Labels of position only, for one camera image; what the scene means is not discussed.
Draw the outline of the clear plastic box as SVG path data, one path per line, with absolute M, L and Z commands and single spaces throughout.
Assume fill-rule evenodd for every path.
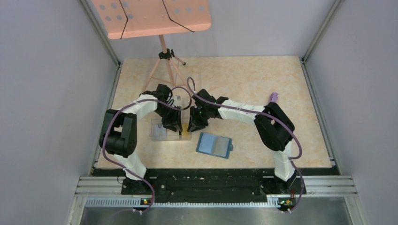
M 182 119 L 182 124 L 189 124 L 188 118 Z M 189 135 L 182 135 L 182 132 L 173 132 L 166 129 L 162 123 L 161 119 L 151 120 L 151 132 L 149 137 L 154 142 L 166 142 L 166 141 L 190 141 L 191 140 L 191 132 Z

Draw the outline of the blue card holder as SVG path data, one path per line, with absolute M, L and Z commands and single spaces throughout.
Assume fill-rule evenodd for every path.
M 228 159 L 233 151 L 232 139 L 201 132 L 196 147 L 197 153 Z

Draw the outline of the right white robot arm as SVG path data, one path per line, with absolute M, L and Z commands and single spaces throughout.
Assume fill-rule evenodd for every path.
M 295 127 L 292 121 L 275 102 L 265 106 L 248 105 L 227 97 L 214 98 L 205 89 L 193 95 L 195 106 L 190 108 L 188 131 L 202 130 L 208 120 L 236 120 L 254 125 L 263 144 L 272 150 L 275 163 L 275 187 L 281 193 L 294 188 L 292 176 L 295 168 L 291 164 L 291 141 Z

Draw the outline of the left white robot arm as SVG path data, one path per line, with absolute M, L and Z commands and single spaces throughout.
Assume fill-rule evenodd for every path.
M 170 103 L 173 91 L 159 84 L 155 91 L 144 91 L 132 103 L 118 109 L 108 109 L 104 115 L 99 146 L 108 162 L 121 167 L 128 179 L 134 180 L 133 188 L 140 194 L 149 191 L 151 182 L 145 178 L 147 168 L 135 149 L 138 143 L 138 121 L 155 112 L 161 117 L 164 128 L 181 132 L 182 108 Z

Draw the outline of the purple glitter cylinder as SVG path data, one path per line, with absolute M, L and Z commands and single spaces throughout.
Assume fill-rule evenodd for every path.
M 273 102 L 273 103 L 276 103 L 277 102 L 277 100 L 278 100 L 278 93 L 277 92 L 272 92 L 271 93 L 271 95 L 270 95 L 270 98 L 269 98 L 269 102 L 271 103 L 271 102 Z

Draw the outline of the pink music stand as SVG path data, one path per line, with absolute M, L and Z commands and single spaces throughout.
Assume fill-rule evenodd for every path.
M 94 0 L 93 6 L 104 23 L 109 39 L 158 36 L 161 52 L 142 91 L 156 77 L 159 64 L 166 64 L 172 87 L 186 86 L 179 65 L 186 65 L 174 51 L 167 48 L 165 35 L 205 31 L 211 27 L 207 0 Z

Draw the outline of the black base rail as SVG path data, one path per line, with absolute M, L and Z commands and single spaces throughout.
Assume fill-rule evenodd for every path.
M 115 176 L 122 195 L 144 195 L 155 203 L 260 203 L 266 195 L 305 194 L 299 174 L 282 181 L 270 168 L 251 169 L 148 169 L 144 181 L 130 180 L 123 169 L 94 169 L 94 177 Z

